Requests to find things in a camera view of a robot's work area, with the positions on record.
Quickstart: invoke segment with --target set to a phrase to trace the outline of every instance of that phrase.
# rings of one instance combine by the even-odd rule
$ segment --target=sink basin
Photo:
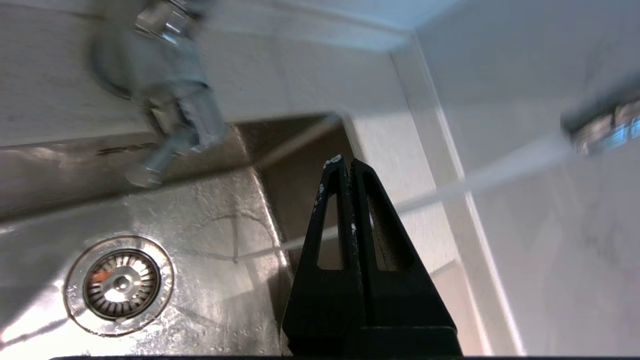
[[[280,355],[299,253],[262,250],[305,235],[324,162],[353,153],[334,114],[243,122],[229,134],[173,161],[154,191],[124,178],[155,146],[152,133],[0,148],[0,356]],[[117,333],[101,333],[76,318],[69,299],[86,295],[72,282],[89,277],[87,256],[105,255],[92,251],[122,238],[161,249],[169,265],[159,277],[172,279],[146,323],[102,319]]]

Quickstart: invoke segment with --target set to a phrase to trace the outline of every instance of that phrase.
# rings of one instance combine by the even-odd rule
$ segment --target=chrome faucet
[[[126,173],[157,187],[171,159],[220,143],[226,126],[192,35],[213,0],[109,0],[91,46],[92,69],[111,93],[145,109],[163,144]]]

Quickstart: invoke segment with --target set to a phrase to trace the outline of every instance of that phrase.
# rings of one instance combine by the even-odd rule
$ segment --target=running water
[[[569,140],[561,134],[544,136],[529,145],[510,152],[456,183],[447,184],[431,193],[396,205],[396,211],[398,214],[410,213],[437,202],[454,199],[467,192],[486,190],[504,184],[507,181],[518,179],[531,172],[551,167],[572,156],[577,156],[577,153]],[[325,229],[322,240],[335,238],[337,234],[337,227]],[[287,241],[279,247],[239,256],[235,261],[259,258],[279,250],[298,249],[302,247],[304,242],[305,238],[302,236]]]

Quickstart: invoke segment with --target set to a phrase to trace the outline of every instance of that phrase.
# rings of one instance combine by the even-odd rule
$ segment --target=drain strainer
[[[138,236],[102,241],[76,262],[65,300],[87,331],[117,336],[153,321],[169,301],[173,267],[164,250]]]

